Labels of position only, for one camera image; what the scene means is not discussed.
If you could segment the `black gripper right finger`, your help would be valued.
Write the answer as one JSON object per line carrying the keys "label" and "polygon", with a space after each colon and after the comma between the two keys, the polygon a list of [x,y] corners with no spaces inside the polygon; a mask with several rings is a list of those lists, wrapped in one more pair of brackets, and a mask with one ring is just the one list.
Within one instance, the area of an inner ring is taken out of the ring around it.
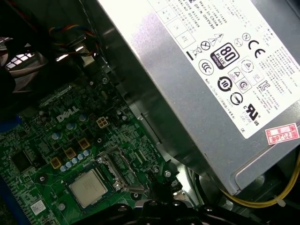
{"label": "black gripper right finger", "polygon": [[182,200],[174,200],[174,188],[169,179],[164,183],[164,220],[168,225],[258,225],[259,223],[230,210],[215,205],[194,209]]}

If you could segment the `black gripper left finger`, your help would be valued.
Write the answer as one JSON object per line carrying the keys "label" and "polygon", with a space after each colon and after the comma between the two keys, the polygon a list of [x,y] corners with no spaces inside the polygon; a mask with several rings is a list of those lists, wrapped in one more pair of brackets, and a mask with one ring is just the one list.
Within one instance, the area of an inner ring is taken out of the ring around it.
{"label": "black gripper left finger", "polygon": [[150,188],[149,200],[139,207],[115,204],[92,216],[94,225],[153,225],[160,222],[163,206],[164,184],[154,182]]}

